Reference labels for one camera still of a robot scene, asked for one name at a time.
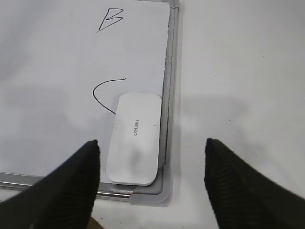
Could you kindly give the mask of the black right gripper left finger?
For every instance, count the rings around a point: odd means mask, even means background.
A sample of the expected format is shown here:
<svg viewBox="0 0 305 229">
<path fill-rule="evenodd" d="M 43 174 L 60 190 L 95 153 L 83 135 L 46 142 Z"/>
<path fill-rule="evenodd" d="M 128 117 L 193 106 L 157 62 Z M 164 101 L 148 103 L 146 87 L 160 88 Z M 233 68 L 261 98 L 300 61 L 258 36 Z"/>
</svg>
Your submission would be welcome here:
<svg viewBox="0 0 305 229">
<path fill-rule="evenodd" d="M 100 182 L 100 148 L 88 141 L 53 172 L 1 202 L 2 229 L 85 229 Z"/>
</svg>

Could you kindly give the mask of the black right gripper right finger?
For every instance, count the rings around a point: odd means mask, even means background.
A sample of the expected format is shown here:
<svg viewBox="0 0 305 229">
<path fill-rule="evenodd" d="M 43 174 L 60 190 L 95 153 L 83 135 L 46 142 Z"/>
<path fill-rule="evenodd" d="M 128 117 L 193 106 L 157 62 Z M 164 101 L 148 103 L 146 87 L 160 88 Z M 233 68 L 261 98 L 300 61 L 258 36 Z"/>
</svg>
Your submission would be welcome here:
<svg viewBox="0 0 305 229">
<path fill-rule="evenodd" d="M 221 229 L 303 229 L 304 198 L 273 182 L 218 139 L 205 146 L 205 188 Z"/>
</svg>

